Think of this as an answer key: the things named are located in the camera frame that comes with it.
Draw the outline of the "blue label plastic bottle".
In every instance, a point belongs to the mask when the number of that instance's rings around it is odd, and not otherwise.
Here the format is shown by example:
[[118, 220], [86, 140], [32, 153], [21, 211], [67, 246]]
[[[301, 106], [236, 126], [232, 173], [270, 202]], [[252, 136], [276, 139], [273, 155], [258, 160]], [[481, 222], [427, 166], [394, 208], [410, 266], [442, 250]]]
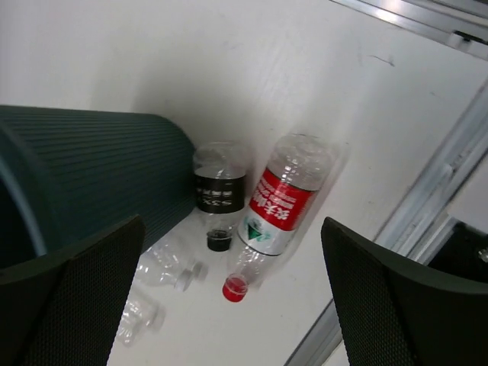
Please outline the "blue label plastic bottle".
[[130, 347], [146, 331], [158, 332], [164, 321], [165, 310], [157, 301], [130, 295], [126, 300], [115, 339]]

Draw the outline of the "black label plastic bottle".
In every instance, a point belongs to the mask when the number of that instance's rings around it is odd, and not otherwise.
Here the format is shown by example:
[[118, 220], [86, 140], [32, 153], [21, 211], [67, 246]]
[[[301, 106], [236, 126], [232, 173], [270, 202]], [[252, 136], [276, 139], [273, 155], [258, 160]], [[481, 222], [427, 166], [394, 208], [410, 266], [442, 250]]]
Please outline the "black label plastic bottle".
[[245, 206], [247, 149], [236, 141], [206, 143], [195, 150], [193, 166], [196, 208], [207, 247], [225, 252]]

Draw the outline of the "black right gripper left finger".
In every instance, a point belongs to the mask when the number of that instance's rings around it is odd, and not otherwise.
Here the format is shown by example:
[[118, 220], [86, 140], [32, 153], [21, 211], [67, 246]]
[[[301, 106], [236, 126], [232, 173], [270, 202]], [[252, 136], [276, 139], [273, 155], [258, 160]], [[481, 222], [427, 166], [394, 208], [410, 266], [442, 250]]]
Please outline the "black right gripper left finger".
[[1, 271], [3, 365], [105, 365], [146, 228], [128, 217]]

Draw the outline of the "red label plastic bottle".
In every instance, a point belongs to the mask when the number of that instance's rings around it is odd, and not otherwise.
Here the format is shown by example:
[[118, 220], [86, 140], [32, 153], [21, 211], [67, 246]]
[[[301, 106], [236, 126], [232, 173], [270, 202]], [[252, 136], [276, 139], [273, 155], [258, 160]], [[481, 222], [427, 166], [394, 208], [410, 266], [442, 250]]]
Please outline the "red label plastic bottle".
[[276, 142], [236, 226], [223, 296], [238, 303], [282, 262], [339, 151], [316, 136], [290, 133]]

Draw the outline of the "clear unlabelled plastic bottle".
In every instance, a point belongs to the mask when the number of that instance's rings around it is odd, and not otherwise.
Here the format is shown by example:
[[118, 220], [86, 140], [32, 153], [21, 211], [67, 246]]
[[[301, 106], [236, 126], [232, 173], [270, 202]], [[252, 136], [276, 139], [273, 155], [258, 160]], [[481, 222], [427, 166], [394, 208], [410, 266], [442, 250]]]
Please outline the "clear unlabelled plastic bottle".
[[155, 244], [140, 256], [134, 277], [149, 287], [185, 292], [194, 281], [204, 281], [207, 273], [207, 266], [182, 247]]

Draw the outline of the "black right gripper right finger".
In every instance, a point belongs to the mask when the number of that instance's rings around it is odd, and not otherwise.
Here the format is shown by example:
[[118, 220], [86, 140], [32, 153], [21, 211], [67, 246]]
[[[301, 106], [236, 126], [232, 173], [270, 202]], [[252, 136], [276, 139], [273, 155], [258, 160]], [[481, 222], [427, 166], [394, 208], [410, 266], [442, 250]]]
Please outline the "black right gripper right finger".
[[422, 265], [327, 217], [323, 255], [351, 365], [485, 365], [487, 285]]

